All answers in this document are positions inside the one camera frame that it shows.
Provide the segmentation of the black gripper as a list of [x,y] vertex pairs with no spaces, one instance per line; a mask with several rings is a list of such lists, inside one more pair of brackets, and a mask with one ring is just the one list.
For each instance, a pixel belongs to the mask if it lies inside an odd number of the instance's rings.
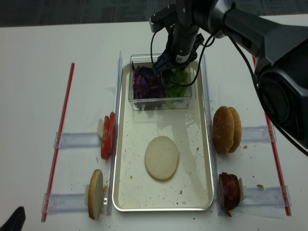
[[168,71],[180,68],[184,71],[196,57],[196,50],[204,42],[202,34],[198,34],[200,27],[182,24],[172,26],[168,34],[166,49],[154,63],[154,71],[161,77],[167,77]]

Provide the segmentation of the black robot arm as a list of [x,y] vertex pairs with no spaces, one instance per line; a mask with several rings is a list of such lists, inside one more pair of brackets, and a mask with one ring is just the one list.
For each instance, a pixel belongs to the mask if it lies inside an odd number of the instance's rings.
[[[228,37],[238,52],[255,58],[249,67],[263,110],[298,150],[308,152],[308,29],[282,25],[239,10],[231,0],[179,0],[149,20],[151,31],[168,32],[163,53],[152,63],[155,74],[171,80],[209,40]],[[199,33],[209,33],[209,40]]]

